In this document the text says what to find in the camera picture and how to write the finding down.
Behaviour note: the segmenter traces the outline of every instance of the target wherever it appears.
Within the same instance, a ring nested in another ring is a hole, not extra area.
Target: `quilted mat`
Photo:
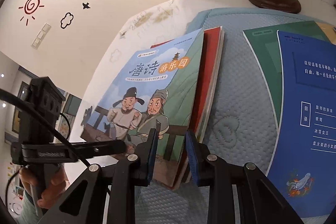
[[[276,122],[268,91],[243,30],[303,20],[314,20],[265,9],[218,8],[200,12],[188,24],[186,33],[204,27],[223,26],[224,48],[214,101],[204,143],[211,153],[228,163],[254,162],[266,172],[276,137]],[[137,224],[206,224],[208,187],[193,182],[176,191],[152,182],[141,188],[135,206]],[[238,199],[236,223],[240,223]],[[324,223],[327,216],[304,219],[305,223]]]

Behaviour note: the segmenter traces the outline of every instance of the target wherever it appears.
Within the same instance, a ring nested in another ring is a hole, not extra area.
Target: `cartoon man with gray hat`
[[[147,105],[147,111],[142,113],[140,123],[138,125],[137,134],[131,135],[131,143],[138,145],[147,140],[151,128],[156,128],[157,122],[161,124],[159,139],[163,138],[163,134],[169,128],[168,117],[163,113],[163,106],[167,100],[167,89],[156,90]]]
[[[143,105],[145,102],[137,98],[137,88],[129,88],[123,99],[115,102],[107,114],[107,120],[114,124],[110,127],[110,138],[124,140],[128,131],[138,127],[142,113],[134,108],[135,103]]]

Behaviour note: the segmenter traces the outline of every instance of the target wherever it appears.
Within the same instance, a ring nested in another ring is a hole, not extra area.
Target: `metal screw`
[[[129,161],[135,161],[138,159],[138,156],[136,154],[131,154],[127,157]]]
[[[217,160],[217,156],[214,155],[214,154],[210,154],[210,155],[207,156],[207,159],[210,160],[210,161],[215,161],[215,160]]]
[[[89,170],[91,172],[96,172],[99,169],[99,165],[98,164],[92,164],[89,166]]]
[[[256,168],[256,166],[255,166],[254,163],[252,163],[252,162],[248,162],[248,163],[246,164],[246,168],[247,168],[248,170],[254,170],[254,169]]]

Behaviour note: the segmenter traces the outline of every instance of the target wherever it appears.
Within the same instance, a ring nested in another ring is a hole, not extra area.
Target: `black hat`
[[[123,99],[127,98],[127,97],[135,97],[135,99],[138,100],[138,102],[143,105],[145,103],[144,100],[142,100],[141,98],[137,98],[137,88],[134,86],[132,88],[129,88],[126,93],[124,94]],[[117,105],[119,105],[122,102],[122,100],[119,100],[117,102],[115,102],[112,106],[116,107]]]

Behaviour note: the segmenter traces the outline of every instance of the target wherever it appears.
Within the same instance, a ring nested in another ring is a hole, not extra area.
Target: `red drawing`
[[[19,7],[19,9],[24,9],[26,15],[31,15],[34,13],[39,7],[44,7],[44,5],[40,5],[41,0],[27,0],[25,6]],[[26,26],[28,25],[29,18],[26,19]]]

